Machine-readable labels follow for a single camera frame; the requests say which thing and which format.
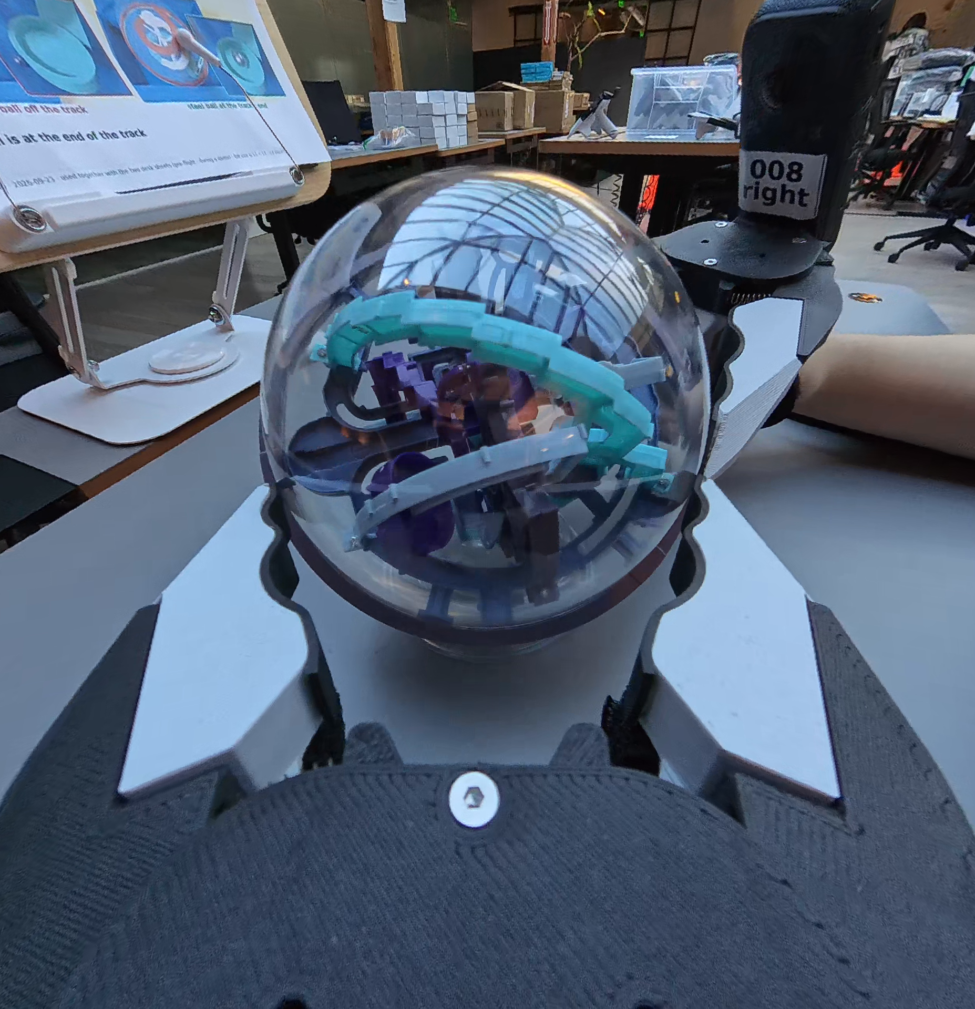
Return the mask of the person's right forearm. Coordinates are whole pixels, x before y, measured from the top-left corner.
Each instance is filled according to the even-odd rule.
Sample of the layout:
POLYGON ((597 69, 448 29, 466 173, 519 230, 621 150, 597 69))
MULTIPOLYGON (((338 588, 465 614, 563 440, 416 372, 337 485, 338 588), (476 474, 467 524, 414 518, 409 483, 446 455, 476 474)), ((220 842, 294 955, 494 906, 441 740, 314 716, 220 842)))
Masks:
POLYGON ((975 460, 975 334, 830 335, 800 370, 794 412, 975 460))

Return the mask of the clear plastic maze ball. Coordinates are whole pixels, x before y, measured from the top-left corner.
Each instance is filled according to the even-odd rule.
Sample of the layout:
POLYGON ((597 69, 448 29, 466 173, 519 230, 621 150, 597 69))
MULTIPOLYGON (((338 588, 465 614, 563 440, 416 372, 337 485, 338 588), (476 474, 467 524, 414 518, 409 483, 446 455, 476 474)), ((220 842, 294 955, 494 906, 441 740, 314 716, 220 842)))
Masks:
POLYGON ((360 202, 270 325, 261 465, 304 562, 381 624, 519 646, 610 611, 675 549, 709 427, 662 251, 538 172, 360 202))

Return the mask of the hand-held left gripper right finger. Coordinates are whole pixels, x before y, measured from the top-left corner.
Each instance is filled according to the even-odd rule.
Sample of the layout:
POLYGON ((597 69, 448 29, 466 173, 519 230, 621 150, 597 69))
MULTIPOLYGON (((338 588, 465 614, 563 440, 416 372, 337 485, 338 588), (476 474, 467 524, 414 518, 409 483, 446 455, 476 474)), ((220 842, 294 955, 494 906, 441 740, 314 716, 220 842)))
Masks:
POLYGON ((716 806, 740 777, 818 806, 843 800, 809 599, 712 481, 683 514, 673 597, 604 705, 611 763, 716 806))

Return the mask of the white and black tool stand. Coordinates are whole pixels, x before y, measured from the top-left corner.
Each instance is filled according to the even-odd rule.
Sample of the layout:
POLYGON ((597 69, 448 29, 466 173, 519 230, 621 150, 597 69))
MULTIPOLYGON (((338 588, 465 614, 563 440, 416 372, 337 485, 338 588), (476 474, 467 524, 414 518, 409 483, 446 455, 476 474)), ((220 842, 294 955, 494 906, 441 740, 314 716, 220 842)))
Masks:
POLYGON ((568 138, 570 139, 576 135, 585 138, 617 136, 622 127, 612 122, 608 115, 608 108, 619 92, 620 87, 600 92, 591 100, 586 112, 574 123, 568 134, 568 138))

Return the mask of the black monitor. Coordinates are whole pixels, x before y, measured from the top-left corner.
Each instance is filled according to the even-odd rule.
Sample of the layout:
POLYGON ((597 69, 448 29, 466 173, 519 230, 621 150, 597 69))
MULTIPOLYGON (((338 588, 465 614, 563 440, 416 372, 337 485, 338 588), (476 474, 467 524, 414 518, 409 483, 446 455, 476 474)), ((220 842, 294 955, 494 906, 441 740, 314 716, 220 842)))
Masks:
POLYGON ((339 80, 304 80, 302 86, 328 146, 362 144, 358 119, 347 103, 339 80))

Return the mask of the grey table with wooden edge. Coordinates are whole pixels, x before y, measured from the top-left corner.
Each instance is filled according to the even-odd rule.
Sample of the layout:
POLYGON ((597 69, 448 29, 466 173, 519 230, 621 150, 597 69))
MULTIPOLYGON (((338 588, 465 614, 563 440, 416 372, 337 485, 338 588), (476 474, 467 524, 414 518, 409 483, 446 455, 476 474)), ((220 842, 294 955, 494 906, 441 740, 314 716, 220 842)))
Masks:
POLYGON ((0 549, 115 486, 127 476, 250 405, 251 385, 161 438, 110 445, 35 418, 17 407, 0 413, 0 549))

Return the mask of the black swivel office chair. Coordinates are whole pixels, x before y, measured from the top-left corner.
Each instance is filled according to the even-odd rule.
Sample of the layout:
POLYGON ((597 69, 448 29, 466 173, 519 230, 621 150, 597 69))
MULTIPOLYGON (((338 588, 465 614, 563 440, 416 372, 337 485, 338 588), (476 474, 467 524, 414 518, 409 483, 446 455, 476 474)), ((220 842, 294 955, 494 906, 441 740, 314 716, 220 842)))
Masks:
POLYGON ((975 236, 958 227, 960 220, 975 221, 975 167, 961 184, 945 186, 928 202, 929 214, 940 217, 940 223, 911 232, 886 235, 874 245, 874 250, 882 251, 888 242, 906 239, 907 243, 888 256, 888 262, 896 263, 909 249, 922 247, 924 251, 935 251, 941 246, 951 246, 962 255, 956 263, 956 271, 966 271, 973 261, 975 236))

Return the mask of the wooden post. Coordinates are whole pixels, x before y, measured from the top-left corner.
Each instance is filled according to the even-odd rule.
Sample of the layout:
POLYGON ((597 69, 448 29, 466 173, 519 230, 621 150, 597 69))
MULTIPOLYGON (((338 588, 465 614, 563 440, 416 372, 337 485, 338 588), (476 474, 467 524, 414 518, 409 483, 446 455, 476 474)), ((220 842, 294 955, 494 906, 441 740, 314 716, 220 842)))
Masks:
POLYGON ((382 1, 365 1, 377 90, 404 90, 404 75, 397 24, 387 21, 382 1))

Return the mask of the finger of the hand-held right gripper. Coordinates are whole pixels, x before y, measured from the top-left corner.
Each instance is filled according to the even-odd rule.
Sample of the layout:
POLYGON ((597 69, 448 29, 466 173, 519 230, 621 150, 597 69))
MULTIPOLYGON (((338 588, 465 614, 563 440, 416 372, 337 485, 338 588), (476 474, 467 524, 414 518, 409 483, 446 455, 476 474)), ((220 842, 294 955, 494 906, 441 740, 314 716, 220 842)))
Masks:
POLYGON ((768 297, 732 311, 738 348, 724 364, 724 391, 712 408, 706 479, 732 465, 793 385, 803 306, 801 298, 768 297))

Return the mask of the cardboard box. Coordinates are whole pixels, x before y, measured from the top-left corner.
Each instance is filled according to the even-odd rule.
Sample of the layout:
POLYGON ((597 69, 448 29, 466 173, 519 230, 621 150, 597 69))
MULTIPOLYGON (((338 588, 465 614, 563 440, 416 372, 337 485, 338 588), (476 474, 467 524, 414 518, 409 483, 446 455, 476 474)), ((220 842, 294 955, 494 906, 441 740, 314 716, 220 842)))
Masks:
POLYGON ((474 93, 478 129, 482 133, 510 132, 535 126, 536 91, 499 81, 474 93))
POLYGON ((550 81, 533 83, 531 88, 536 93, 533 126, 549 135, 568 134, 575 121, 572 75, 565 71, 550 81))

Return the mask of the stack of white boxes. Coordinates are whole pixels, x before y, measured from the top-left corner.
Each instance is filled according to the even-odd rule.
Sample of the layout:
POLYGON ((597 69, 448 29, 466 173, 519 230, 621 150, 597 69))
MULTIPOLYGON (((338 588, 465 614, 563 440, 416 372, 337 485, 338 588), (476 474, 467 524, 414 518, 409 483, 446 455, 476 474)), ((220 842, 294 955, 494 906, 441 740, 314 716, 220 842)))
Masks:
POLYGON ((449 150, 479 142, 478 115, 472 92, 383 91, 368 95, 371 149, 435 146, 449 150))

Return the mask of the wooden work table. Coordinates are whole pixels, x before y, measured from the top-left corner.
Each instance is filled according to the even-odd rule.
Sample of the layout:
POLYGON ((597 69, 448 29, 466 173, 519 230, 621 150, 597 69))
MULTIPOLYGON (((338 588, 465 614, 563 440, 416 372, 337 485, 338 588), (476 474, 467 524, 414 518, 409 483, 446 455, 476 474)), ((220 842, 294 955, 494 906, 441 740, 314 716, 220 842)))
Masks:
POLYGON ((540 157, 582 158, 595 169, 620 174, 618 208, 629 217, 639 209, 645 177, 656 176, 650 236, 682 227, 692 186, 711 169, 736 164, 741 152, 737 140, 632 140, 625 135, 595 139, 579 134, 542 139, 537 148, 540 157))

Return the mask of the clear plastic storage bin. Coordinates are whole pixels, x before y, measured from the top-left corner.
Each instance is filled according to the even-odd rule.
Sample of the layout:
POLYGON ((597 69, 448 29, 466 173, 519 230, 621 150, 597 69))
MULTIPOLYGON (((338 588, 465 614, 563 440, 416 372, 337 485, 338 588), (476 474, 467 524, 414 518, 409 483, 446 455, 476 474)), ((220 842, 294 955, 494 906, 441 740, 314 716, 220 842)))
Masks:
POLYGON ((695 133, 699 117, 733 119, 740 107, 733 65, 642 67, 631 73, 628 133, 695 133))

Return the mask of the grey laptop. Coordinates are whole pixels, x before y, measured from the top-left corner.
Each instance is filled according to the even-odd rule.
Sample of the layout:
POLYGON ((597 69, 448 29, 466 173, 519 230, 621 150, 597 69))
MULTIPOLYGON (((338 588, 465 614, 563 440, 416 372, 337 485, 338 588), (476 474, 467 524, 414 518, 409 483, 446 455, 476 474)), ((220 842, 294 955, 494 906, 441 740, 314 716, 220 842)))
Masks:
POLYGON ((843 309, 835 334, 938 335, 951 332, 917 292, 901 284, 837 281, 843 309))

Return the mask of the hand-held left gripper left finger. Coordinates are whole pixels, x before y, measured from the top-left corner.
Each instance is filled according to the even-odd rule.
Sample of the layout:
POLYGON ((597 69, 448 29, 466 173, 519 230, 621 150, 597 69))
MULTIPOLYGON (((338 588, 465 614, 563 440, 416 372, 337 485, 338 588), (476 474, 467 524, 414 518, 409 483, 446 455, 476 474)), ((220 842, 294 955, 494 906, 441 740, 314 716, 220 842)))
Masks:
POLYGON ((259 486, 166 587, 118 792, 150 795, 210 770, 246 791, 343 760, 345 726, 283 511, 259 486))

